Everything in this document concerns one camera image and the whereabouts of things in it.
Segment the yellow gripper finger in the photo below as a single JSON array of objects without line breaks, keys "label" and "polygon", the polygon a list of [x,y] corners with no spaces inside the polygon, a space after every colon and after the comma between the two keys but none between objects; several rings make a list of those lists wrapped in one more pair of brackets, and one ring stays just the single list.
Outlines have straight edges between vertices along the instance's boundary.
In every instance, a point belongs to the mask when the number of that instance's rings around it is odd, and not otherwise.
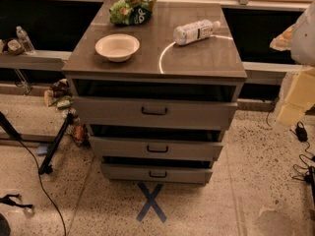
[{"label": "yellow gripper finger", "polygon": [[291,25],[286,30],[284,30],[280,35],[275,37],[270,43],[270,47],[278,51],[290,50],[293,29],[294,25]]},{"label": "yellow gripper finger", "polygon": [[292,78],[283,106],[276,118],[285,126],[297,124],[315,105],[315,68],[304,67]]}]

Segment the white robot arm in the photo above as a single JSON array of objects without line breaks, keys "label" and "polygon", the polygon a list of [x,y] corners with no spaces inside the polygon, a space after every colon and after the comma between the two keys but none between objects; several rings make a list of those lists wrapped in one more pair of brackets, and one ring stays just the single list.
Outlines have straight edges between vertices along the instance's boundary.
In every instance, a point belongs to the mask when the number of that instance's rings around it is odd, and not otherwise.
[{"label": "white robot arm", "polygon": [[277,122],[292,126],[315,105],[315,1],[297,21],[272,40],[270,47],[290,51],[291,58],[302,66],[292,78]]}]

